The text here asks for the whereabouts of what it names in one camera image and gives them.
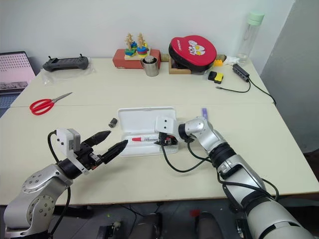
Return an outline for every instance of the game controller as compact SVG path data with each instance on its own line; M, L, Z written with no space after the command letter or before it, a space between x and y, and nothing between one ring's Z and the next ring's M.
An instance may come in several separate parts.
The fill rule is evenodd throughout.
M51 58L49 56L49 60L43 64L43 68L46 71L54 71L54 70L65 70L65 69L86 69L89 65L89 60L86 56L82 56L78 58Z

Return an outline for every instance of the stainless steel cup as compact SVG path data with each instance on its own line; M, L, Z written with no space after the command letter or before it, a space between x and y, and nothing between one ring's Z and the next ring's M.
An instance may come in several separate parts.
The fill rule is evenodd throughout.
M147 56L141 59L141 65L148 76L157 76L159 74L158 60L153 56Z

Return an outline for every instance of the scissors blade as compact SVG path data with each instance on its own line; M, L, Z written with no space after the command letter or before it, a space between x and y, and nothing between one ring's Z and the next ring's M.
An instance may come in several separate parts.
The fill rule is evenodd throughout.
M70 93L67 93L67 94L64 94L63 96L59 96L59 97L57 97L57 98L55 98L55 99L52 99L52 102L53 103L55 103L55 102L57 102L57 101L59 101L60 99L62 99L62 98L64 98L64 97L67 97L69 94L71 94L72 92L70 92Z

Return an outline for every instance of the scissors handle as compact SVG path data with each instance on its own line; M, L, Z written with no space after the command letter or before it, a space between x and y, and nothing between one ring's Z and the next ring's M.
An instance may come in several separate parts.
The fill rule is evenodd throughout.
M42 100L33 102L29 108L30 108L32 114L34 114L36 116L40 116L40 115L48 112L53 106L54 106L54 103L52 102L51 99L42 99Z

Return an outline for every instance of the red lid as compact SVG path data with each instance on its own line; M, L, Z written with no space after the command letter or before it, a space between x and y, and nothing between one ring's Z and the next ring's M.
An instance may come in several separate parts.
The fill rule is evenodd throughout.
M170 45L178 55L197 66L208 65L217 56L214 45L202 36L174 37Z

